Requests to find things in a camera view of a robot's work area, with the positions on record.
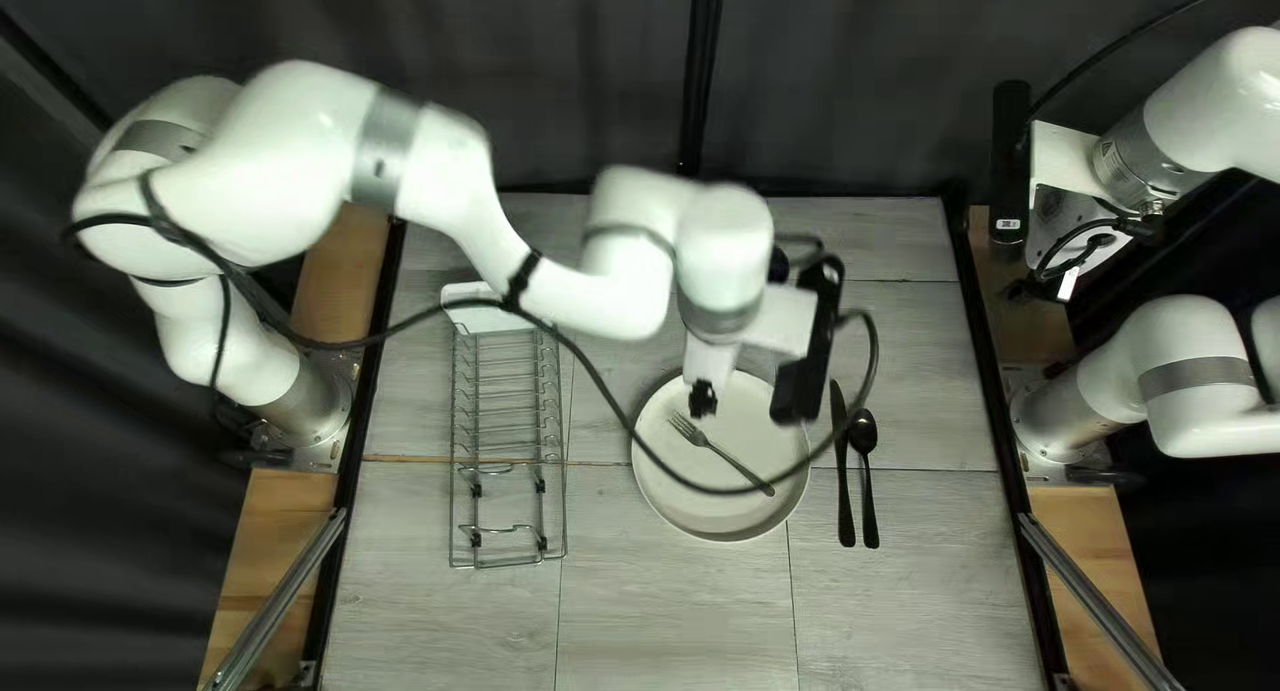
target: table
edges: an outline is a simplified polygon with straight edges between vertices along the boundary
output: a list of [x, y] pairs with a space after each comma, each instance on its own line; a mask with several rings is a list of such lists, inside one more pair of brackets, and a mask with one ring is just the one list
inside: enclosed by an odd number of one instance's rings
[[[566, 262], [577, 260], [586, 202], [503, 197], [521, 235]], [[869, 406], [881, 427], [872, 458], [882, 548], [836, 541], [829, 457], [795, 516], [768, 535], [735, 545], [681, 535], [644, 505], [622, 431], [568, 358], [568, 557], [452, 569], [451, 329], [425, 324], [387, 343], [325, 688], [1042, 686], [940, 201], [769, 206], [780, 232], [815, 232], [845, 260], [841, 306], [870, 308], [881, 328]], [[452, 241], [410, 228], [393, 321], [474, 276]], [[850, 325], [832, 357], [846, 388], [860, 381], [861, 334]], [[673, 310], [641, 343], [576, 339], [623, 404], [680, 366]]]

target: black pole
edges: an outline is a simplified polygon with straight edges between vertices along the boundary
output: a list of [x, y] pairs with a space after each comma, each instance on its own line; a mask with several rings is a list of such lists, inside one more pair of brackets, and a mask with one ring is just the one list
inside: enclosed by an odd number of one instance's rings
[[689, 45], [685, 49], [685, 97], [680, 111], [680, 150], [676, 171], [696, 178], [703, 168], [703, 133], [712, 93], [716, 44], [724, 0], [690, 0]]

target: black curtain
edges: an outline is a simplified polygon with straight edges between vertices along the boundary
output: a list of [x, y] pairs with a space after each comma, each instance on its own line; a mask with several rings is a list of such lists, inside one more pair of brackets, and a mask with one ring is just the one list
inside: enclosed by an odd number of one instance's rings
[[498, 180], [672, 168], [689, 0], [0, 0], [108, 115], [289, 58], [480, 120]]
[[0, 78], [0, 688], [189, 688], [244, 476], [122, 274], [59, 242], [88, 148]]

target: white plate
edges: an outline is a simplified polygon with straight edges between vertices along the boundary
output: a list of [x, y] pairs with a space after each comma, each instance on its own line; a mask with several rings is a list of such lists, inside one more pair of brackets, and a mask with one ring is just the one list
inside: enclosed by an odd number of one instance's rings
[[[733, 371], [716, 416], [695, 421], [719, 448], [742, 466], [768, 480], [790, 468], [809, 453], [799, 426], [778, 426], [769, 418], [773, 388], [745, 371]], [[739, 489], [748, 480], [709, 449], [685, 441], [667, 422], [673, 413], [689, 418], [689, 392], [677, 376], [653, 395], [640, 411], [636, 431], [667, 466], [682, 476], [721, 489]], [[774, 484], [777, 494], [760, 493], [717, 496], [681, 486], [658, 468], [648, 454], [631, 444], [631, 468], [636, 484], [653, 511], [681, 531], [708, 541], [754, 539], [786, 521], [809, 485], [809, 470]]]

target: black cable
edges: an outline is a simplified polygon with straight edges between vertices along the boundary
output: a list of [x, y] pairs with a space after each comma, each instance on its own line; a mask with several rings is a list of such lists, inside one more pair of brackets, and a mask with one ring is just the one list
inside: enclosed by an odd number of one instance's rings
[[[146, 183], [147, 179], [143, 178], [142, 182]], [[152, 224], [152, 220], [148, 216], [133, 215], [127, 212], [105, 212], [101, 215], [95, 215], [88, 219], [83, 219], [82, 221], [78, 221], [76, 224], [70, 224], [64, 230], [63, 237], [64, 239], [73, 238], [81, 230], [108, 224], [150, 225], [155, 228], [155, 224]], [[241, 269], [241, 266], [232, 264], [227, 258], [219, 256], [207, 242], [205, 242], [195, 233], [179, 225], [166, 224], [165, 230], [168, 233], [175, 234], [175, 239], [172, 241], [179, 242], [180, 244], [189, 247], [191, 250], [197, 252], [201, 257], [205, 257], [206, 260], [212, 262], [218, 267], [218, 270], [223, 273], [221, 279], [223, 279], [223, 288], [225, 290], [224, 299], [229, 301], [230, 290], [227, 287], [227, 284], [230, 283], [233, 287], [236, 287], [237, 290], [239, 290], [244, 296], [250, 306], [252, 306], [264, 316], [264, 320], [273, 329], [275, 329], [285, 339], [289, 339], [296, 344], [300, 344], [301, 347], [307, 347], [312, 349], [324, 349], [324, 351], [340, 351], [340, 349], [369, 347], [369, 344], [389, 339], [396, 334], [404, 331], [408, 326], [416, 322], [422, 322], [429, 319], [439, 316], [439, 314], [443, 312], [447, 307], [493, 306], [493, 307], [499, 307], [506, 312], [512, 312], [512, 315], [516, 315], [522, 320], [531, 322], [540, 331], [557, 339], [563, 347], [568, 349], [571, 354], [573, 354], [573, 357], [579, 360], [579, 363], [582, 363], [582, 369], [586, 370], [588, 376], [591, 379], [591, 383], [599, 390], [600, 397], [604, 398], [605, 404], [609, 406], [611, 411], [613, 412], [613, 416], [617, 417], [618, 422], [626, 430], [631, 440], [637, 447], [640, 447], [640, 450], [649, 457], [649, 461], [653, 462], [654, 466], [657, 466], [659, 470], [663, 470], [663, 472], [677, 484], [700, 491], [703, 494], [716, 495], [716, 496], [732, 496], [732, 495], [750, 494], [759, 491], [759, 489], [763, 485], [780, 484], [790, 479], [791, 476], [795, 476], [796, 473], [801, 472], [801, 470], [806, 468], [808, 466], [810, 466], [818, 457], [826, 453], [827, 449], [829, 449], [832, 443], [836, 440], [837, 430], [833, 429], [831, 434], [823, 438], [823, 440], [817, 445], [817, 448], [814, 448], [809, 453], [808, 457], [800, 459], [790, 468], [783, 470], [783, 472], [776, 476], [774, 479], [763, 481], [760, 486], [753, 485], [753, 486], [741, 486], [737, 489], [717, 489], [713, 486], [704, 486], [696, 481], [691, 481], [681, 476], [677, 470], [673, 470], [669, 466], [667, 466], [667, 463], [663, 462], [662, 458], [659, 458], [658, 453], [654, 453], [654, 450], [649, 447], [648, 441], [644, 438], [641, 438], [639, 433], [636, 433], [635, 425], [631, 421], [627, 421], [627, 415], [622, 409], [622, 404], [618, 403], [613, 392], [609, 390], [609, 388], [604, 384], [604, 379], [600, 376], [600, 371], [598, 371], [595, 369], [595, 365], [590, 362], [590, 358], [588, 358], [586, 354], [584, 354], [582, 351], [577, 348], [577, 343], [575, 343], [573, 339], [570, 339], [568, 337], [554, 329], [550, 324], [544, 322], [543, 320], [531, 315], [522, 307], [507, 306], [504, 302], [495, 299], [462, 299], [452, 302], [449, 306], [438, 305], [417, 311], [413, 315], [408, 316], [406, 320], [388, 326], [385, 331], [366, 337], [364, 339], [349, 339], [338, 342], [308, 339], [306, 337], [297, 334], [289, 326], [287, 319], [282, 319], [280, 311], [274, 303], [266, 303], [264, 301], [264, 298], [261, 297], [261, 290], [257, 288], [256, 284], [252, 283], [252, 279], [248, 278], [248, 274], [246, 274]], [[872, 320], [872, 315], [869, 311], [854, 310], [847, 312], [836, 321], [836, 329], [841, 329], [844, 325], [846, 325], [849, 321], [854, 319], [859, 319], [867, 325], [867, 334], [870, 343], [870, 351], [867, 362], [867, 372], [863, 376], [861, 388], [859, 388], [858, 394], [854, 398], [854, 403], [850, 404], [847, 409], [849, 411], [847, 417], [850, 420], [849, 421], [850, 424], [852, 424], [854, 418], [852, 412], [855, 412], [856, 409], [863, 407], [863, 404], [867, 403], [867, 398], [870, 395], [872, 385], [876, 381], [876, 372], [879, 369], [879, 334], [876, 330], [876, 322], [874, 320]], [[221, 340], [227, 338], [227, 330], [229, 324], [230, 324], [230, 305], [224, 303], [223, 328], [221, 333], [219, 334], [220, 342], [218, 347], [218, 356], [215, 356], [214, 361], [214, 372], [212, 372], [214, 379], [216, 379], [218, 367], [221, 363], [220, 358], [224, 344]], [[838, 433], [844, 431], [847, 431], [847, 426], [844, 430], [840, 430]]]
[[1064, 88], [1075, 82], [1075, 79], [1079, 78], [1080, 75], [1088, 73], [1094, 65], [1106, 60], [1111, 54], [1129, 45], [1129, 42], [1132, 42], [1138, 36], [1142, 36], [1143, 33], [1165, 24], [1165, 22], [1174, 18], [1175, 15], [1185, 13], [1206, 1], [1208, 0], [1185, 0], [1175, 5], [1174, 8], [1170, 8], [1169, 10], [1161, 13], [1160, 15], [1156, 15], [1155, 18], [1149, 18], [1139, 23], [1128, 33], [1111, 41], [1110, 44], [1103, 46], [1102, 50], [1084, 59], [1083, 63], [1080, 63], [1070, 72], [1068, 72], [1068, 74], [1064, 75], [1057, 83], [1053, 83], [1053, 86], [1050, 87], [1048, 91], [1044, 91], [1044, 93], [1042, 93], [1041, 97], [1036, 99], [1036, 102], [1032, 104], [1030, 110], [1027, 111], [1027, 123], [1030, 124], [1037, 118], [1039, 111], [1043, 110], [1044, 105], [1048, 101], [1053, 100], [1053, 97], [1057, 96], [1059, 93], [1062, 93]]
[[1107, 241], [1094, 241], [1098, 237], [1091, 237], [1089, 241], [1085, 241], [1085, 247], [1079, 256], [1073, 257], [1070, 260], [1065, 260], [1055, 265], [1052, 269], [1048, 269], [1048, 261], [1052, 260], [1055, 256], [1057, 256], [1059, 252], [1064, 250], [1066, 243], [1075, 241], [1076, 238], [1079, 238], [1080, 234], [1088, 233], [1089, 230], [1093, 230], [1096, 228], [1120, 229], [1120, 226], [1121, 226], [1121, 219], [1119, 218], [1097, 218], [1093, 221], [1079, 224], [1075, 228], [1071, 228], [1070, 230], [1064, 233], [1062, 237], [1060, 237], [1057, 241], [1053, 241], [1053, 244], [1048, 247], [1047, 252], [1044, 252], [1044, 256], [1042, 256], [1039, 261], [1036, 264], [1036, 271], [1032, 273], [1032, 276], [1036, 278], [1036, 280], [1041, 282], [1041, 284], [1043, 284], [1044, 282], [1052, 278], [1057, 278], [1061, 274], [1066, 274], [1071, 269], [1075, 269], [1078, 265], [1084, 262], [1088, 257], [1091, 257], [1093, 252], [1096, 252], [1100, 247], [1102, 247]]

